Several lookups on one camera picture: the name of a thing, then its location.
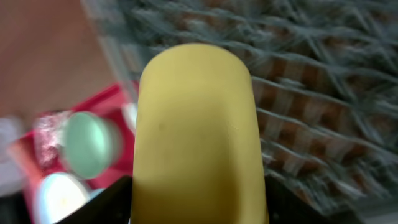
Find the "mint green bowl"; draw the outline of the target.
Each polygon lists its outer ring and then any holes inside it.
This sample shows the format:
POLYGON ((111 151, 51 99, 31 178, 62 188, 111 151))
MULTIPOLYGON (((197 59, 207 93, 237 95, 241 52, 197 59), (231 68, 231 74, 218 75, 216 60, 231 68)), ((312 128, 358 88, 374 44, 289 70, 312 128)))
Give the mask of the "mint green bowl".
POLYGON ((123 140, 115 122, 84 111, 69 117, 63 145, 68 168, 82 179, 94 179, 120 158, 123 140))

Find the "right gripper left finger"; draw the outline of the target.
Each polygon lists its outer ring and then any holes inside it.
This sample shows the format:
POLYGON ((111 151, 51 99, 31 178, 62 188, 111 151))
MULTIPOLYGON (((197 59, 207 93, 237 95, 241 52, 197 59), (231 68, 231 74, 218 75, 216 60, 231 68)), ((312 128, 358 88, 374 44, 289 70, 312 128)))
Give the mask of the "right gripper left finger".
POLYGON ((132 177, 123 176, 57 224, 128 224, 132 177))

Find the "yellow plastic cup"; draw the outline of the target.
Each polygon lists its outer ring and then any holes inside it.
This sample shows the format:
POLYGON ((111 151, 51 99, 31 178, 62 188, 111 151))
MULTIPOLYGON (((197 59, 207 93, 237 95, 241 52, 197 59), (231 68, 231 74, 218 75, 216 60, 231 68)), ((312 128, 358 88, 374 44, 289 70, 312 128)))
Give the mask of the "yellow plastic cup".
POLYGON ((269 221, 251 76, 231 52, 183 44, 139 85, 133 223, 269 221))

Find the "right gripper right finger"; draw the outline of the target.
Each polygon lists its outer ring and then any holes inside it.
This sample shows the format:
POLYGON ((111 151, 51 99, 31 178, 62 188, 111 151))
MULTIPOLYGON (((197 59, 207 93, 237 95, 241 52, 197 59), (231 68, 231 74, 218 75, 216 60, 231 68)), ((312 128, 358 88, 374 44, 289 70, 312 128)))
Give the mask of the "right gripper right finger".
POLYGON ((353 212, 320 214, 273 177, 265 184, 270 224, 363 224, 353 212))

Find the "white plastic spoon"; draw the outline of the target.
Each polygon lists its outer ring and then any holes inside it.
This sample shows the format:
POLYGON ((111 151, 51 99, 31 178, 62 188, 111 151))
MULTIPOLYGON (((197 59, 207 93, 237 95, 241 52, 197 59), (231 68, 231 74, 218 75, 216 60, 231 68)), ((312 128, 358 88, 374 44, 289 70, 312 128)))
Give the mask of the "white plastic spoon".
POLYGON ((126 125, 133 134, 136 134, 137 105, 135 103, 125 103, 121 109, 126 125))

